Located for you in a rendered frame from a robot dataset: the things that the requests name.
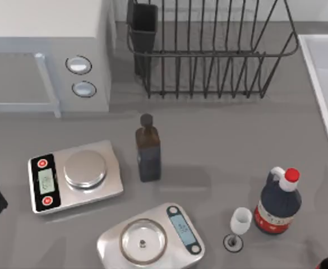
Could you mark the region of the black cutlery holder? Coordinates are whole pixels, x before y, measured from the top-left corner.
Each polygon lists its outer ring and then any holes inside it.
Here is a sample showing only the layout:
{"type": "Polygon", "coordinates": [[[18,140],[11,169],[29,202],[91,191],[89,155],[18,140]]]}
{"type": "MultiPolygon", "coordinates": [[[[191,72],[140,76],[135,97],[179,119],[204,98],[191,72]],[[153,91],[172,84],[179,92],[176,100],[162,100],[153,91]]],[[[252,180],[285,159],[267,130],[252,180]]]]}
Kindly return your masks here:
{"type": "Polygon", "coordinates": [[[128,0],[127,25],[133,45],[135,74],[144,78],[154,49],[158,26],[158,7],[128,0]]]}

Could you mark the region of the brown square glass bottle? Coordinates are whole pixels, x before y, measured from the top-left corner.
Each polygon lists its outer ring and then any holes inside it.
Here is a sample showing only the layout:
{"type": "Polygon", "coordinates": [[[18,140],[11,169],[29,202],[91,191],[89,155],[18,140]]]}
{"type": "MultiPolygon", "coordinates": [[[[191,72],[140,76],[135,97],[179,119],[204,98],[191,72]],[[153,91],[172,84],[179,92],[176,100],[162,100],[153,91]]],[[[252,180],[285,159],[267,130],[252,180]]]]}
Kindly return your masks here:
{"type": "Polygon", "coordinates": [[[141,127],[136,130],[137,163],[140,181],[152,182],[161,178],[161,143],[153,116],[140,116],[141,127]]]}

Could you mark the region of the white wine glass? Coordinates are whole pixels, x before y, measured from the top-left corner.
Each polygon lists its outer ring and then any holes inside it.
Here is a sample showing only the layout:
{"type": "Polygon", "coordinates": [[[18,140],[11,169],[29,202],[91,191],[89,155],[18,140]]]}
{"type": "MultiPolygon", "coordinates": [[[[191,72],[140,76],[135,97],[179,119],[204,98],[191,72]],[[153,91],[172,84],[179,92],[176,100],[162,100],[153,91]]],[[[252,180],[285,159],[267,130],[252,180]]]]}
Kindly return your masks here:
{"type": "Polygon", "coordinates": [[[248,232],[252,222],[252,212],[246,207],[238,207],[230,220],[230,233],[223,239],[223,246],[230,253],[238,253],[243,249],[242,235],[248,232]]]}

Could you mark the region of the dark jug with red cap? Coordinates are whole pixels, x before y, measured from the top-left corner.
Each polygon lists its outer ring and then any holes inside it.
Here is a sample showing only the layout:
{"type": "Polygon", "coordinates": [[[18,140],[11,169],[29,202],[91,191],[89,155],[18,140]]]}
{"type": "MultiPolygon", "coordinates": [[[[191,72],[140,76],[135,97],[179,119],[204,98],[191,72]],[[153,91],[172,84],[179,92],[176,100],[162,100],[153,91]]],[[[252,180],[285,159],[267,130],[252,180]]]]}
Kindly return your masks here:
{"type": "Polygon", "coordinates": [[[286,232],[301,208],[298,190],[300,172],[296,168],[272,168],[261,191],[253,217],[264,233],[278,235],[286,232]]]}

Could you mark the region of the silver scale with black panel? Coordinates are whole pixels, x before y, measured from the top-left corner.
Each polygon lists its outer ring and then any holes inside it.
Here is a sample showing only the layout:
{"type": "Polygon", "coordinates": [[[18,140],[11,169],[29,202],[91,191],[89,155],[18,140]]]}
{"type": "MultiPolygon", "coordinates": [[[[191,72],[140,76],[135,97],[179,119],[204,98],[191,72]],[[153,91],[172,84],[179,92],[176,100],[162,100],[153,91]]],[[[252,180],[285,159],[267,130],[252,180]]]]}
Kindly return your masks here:
{"type": "Polygon", "coordinates": [[[27,170],[35,214],[105,200],[124,190],[119,161],[109,140],[32,157],[27,170]]]}

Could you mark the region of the round microwave knob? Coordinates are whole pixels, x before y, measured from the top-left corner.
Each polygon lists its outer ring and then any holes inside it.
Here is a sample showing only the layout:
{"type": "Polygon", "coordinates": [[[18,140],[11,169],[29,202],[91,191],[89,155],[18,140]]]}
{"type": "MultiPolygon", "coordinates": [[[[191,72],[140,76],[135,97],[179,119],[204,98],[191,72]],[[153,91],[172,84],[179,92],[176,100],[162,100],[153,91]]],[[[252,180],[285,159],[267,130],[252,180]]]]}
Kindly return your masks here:
{"type": "Polygon", "coordinates": [[[65,66],[71,73],[76,75],[85,75],[89,73],[93,67],[90,60],[81,55],[67,58],[65,61],[65,66]]]}
{"type": "Polygon", "coordinates": [[[95,85],[89,81],[75,83],[72,85],[71,89],[72,92],[80,98],[91,98],[97,92],[95,85]]]}

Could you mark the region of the pale microwave oven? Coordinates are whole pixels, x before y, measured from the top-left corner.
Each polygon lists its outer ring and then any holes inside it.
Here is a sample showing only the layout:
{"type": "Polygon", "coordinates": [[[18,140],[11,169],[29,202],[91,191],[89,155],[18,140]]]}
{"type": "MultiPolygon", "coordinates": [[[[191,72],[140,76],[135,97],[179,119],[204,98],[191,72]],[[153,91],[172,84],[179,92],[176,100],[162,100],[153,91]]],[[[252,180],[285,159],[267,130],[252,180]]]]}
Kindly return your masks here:
{"type": "Polygon", "coordinates": [[[113,0],[0,0],[0,112],[108,112],[115,47],[113,0]],[[66,68],[77,55],[90,60],[89,73],[66,68]],[[80,81],[96,94],[76,96],[80,81]]]}

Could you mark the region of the silver scale with glass plate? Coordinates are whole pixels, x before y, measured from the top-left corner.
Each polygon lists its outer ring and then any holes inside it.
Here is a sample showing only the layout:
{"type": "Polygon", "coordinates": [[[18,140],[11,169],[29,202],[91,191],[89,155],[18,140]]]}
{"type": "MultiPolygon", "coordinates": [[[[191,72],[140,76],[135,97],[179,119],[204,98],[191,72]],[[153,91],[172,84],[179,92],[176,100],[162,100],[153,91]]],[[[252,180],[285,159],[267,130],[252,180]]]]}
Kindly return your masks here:
{"type": "Polygon", "coordinates": [[[104,269],[188,269],[206,248],[184,208],[166,202],[103,232],[96,250],[104,269]]]}

